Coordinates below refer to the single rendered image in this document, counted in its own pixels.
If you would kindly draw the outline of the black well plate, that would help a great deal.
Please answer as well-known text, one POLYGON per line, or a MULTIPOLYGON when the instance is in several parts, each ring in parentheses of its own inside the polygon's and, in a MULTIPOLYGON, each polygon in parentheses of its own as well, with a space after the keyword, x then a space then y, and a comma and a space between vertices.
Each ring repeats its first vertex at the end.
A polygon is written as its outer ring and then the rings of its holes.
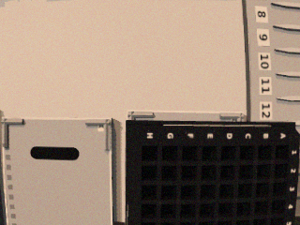
POLYGON ((126 120, 126 225, 293 225, 299 157, 295 122, 126 120))

